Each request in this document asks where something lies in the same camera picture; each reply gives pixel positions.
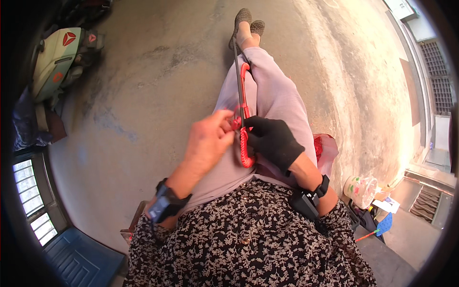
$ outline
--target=hand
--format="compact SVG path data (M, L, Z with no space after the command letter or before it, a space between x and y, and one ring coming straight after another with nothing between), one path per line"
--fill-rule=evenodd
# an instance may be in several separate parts
M245 126L253 127L248 133L247 144L276 165L282 174L287 173L291 164L304 151L304 147L295 140L283 120L253 116L245 120Z
M183 165L194 176L205 176L233 144L235 132L228 123L233 114L229 110L218 110L191 126Z

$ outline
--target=wristwatch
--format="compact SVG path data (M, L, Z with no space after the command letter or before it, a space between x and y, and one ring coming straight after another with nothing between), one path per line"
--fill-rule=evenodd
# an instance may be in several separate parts
M161 223L167 217L177 215L191 198L191 194L184 199L179 199L172 188L166 185L167 178L163 179L156 186L156 201L148 209L152 223Z
M317 196L321 198L327 193L329 183L330 179L328 179L328 176L322 175L322 183L319 184L319 186L315 189L314 193L316 193Z
M316 209L319 198L327 193L329 182L328 176L323 175L322 183L314 191L304 188L293 190L292 195L288 198L288 203L306 218L316 220L319 215Z

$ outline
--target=gray flat shoe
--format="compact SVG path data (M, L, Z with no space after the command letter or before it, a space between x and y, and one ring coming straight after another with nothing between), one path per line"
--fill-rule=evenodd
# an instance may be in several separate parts
M234 19L234 31L233 31L233 35L229 39L229 43L228 43L228 47L229 47L230 50L234 49L233 40L232 39L233 39L233 37L236 37L237 31L239 29L239 23L241 23L242 21L246 21L249 24L252 24L252 15L250 14L249 9L247 9L247 8L240 9L239 12L236 15L236 18Z
M250 24L250 33L258 34L263 36L264 32L264 22L262 20L255 20L252 24Z

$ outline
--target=light purple trousers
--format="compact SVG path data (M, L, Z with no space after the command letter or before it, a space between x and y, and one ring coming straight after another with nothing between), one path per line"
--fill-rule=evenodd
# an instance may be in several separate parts
M245 80L250 116L258 115L263 118L284 120L298 143L304 146L306 155L317 166L313 134L297 87L284 75L274 62L274 58L265 50L251 47L245 49L244 53L251 61L252 70L252 75L246 73ZM241 67L244 62L242 55L239 55L238 60ZM238 105L239 93L233 63L223 82L214 112L224 108L234 110ZM193 196L184 212L224 196L252 178L287 187L295 184L292 176L281 178L279 169L259 155L257 155L257 163L249 169L242 166L240 134L237 133L233 146L228 148L219 163L194 188Z

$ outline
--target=floral blouse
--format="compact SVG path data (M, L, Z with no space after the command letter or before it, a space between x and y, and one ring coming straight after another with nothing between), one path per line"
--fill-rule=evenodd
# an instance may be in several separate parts
M180 216L174 230L143 215L124 286L376 286L344 203L314 223L292 209L291 193L251 180Z

